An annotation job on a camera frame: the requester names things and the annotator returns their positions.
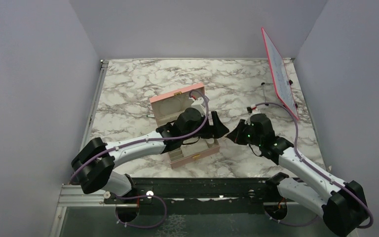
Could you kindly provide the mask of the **pink jewelry box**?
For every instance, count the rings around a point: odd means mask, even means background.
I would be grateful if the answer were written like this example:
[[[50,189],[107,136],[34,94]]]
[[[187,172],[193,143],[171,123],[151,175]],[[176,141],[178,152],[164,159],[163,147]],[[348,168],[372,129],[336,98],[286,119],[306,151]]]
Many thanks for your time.
[[[219,152],[218,138],[228,129],[217,112],[205,108],[208,101],[202,83],[150,98],[172,169]]]

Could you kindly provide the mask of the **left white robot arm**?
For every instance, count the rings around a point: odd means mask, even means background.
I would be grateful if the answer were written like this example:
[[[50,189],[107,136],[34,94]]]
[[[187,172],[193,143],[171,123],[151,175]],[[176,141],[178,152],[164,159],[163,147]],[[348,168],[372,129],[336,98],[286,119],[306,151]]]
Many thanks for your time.
[[[91,139],[72,160],[71,176],[85,194],[101,190],[115,167],[150,155],[171,152],[191,138],[218,139],[229,133],[216,111],[202,115],[187,108],[175,120],[159,126],[149,134],[122,142]]]

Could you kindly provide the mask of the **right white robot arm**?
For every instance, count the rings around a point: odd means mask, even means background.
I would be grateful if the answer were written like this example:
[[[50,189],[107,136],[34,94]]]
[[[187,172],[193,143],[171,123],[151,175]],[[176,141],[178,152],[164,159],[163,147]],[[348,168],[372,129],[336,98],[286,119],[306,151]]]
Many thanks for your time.
[[[291,199],[323,219],[334,234],[345,237],[371,219],[362,186],[346,182],[325,171],[301,154],[289,140],[275,135],[265,114],[241,119],[227,135],[235,144],[253,145],[261,156],[291,171],[300,182],[278,173],[267,180],[265,195],[269,200]]]

